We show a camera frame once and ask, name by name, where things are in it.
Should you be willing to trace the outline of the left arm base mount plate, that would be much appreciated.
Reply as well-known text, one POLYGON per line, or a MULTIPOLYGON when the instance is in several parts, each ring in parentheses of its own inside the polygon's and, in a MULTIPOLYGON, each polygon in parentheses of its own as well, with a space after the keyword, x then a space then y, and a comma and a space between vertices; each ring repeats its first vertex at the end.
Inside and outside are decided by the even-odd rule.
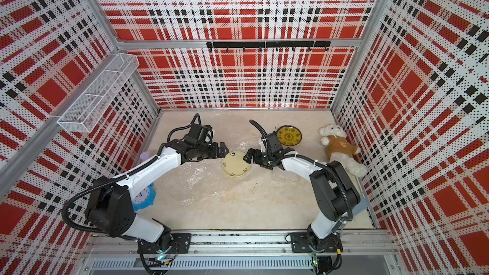
POLYGON ((161 235, 155 243, 143 241, 138 246, 138 254, 186 254, 191 245, 192 234, 170 233, 161 235))

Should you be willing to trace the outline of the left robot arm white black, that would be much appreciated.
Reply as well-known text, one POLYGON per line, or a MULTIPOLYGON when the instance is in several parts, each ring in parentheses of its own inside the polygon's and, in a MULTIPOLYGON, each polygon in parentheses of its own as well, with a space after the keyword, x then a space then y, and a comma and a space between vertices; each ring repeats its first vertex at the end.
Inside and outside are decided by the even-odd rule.
POLYGON ((173 140, 164 143, 151 159, 113 178, 98 179, 92 187, 73 196, 62 209, 62 219, 76 230, 156 243, 165 234, 166 227, 138 215, 132 201, 150 184, 182 164, 223 159, 228 153, 223 142, 190 145, 173 140), (91 227, 77 224, 69 216, 71 205, 85 196, 89 196, 85 217, 91 227))

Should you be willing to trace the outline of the yellow patterned dinner plate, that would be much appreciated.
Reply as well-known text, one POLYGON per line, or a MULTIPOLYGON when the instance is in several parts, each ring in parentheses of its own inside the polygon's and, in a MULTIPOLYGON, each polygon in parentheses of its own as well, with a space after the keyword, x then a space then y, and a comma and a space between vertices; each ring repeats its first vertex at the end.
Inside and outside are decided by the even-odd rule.
POLYGON ((278 141, 285 146, 296 146, 303 138, 301 131, 291 125, 284 125, 277 129, 276 131, 278 141))

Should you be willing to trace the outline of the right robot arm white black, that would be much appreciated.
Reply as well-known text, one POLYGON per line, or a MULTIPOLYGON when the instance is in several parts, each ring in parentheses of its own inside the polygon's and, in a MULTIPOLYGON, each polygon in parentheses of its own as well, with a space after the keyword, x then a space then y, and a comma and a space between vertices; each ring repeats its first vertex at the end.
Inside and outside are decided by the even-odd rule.
POLYGON ((284 148, 276 131, 267 133, 258 122, 250 123, 260 132, 263 148, 249 149, 243 160, 269 170, 280 168, 308 180, 320 210, 307 228, 308 244, 314 252, 340 252, 340 230, 353 220, 354 207, 361 201, 346 169, 337 161, 323 164, 284 148))

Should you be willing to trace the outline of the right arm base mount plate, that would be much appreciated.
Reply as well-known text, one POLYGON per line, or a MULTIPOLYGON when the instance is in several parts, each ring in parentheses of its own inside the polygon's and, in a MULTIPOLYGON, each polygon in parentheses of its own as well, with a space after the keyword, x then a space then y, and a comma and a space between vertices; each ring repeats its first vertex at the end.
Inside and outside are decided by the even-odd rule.
POLYGON ((340 253, 343 252, 341 239, 331 234, 319 239, 312 232, 293 232, 288 235, 294 253, 340 253))

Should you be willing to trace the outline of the cream dinner plate black characters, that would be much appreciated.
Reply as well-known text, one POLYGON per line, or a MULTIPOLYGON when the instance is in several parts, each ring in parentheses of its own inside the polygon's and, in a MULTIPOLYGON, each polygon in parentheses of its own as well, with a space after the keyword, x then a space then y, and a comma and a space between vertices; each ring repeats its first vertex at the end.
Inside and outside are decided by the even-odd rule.
POLYGON ((242 151, 229 152, 221 163, 221 169, 230 177, 242 177, 246 175, 251 168, 251 164, 244 161, 245 153, 242 151))

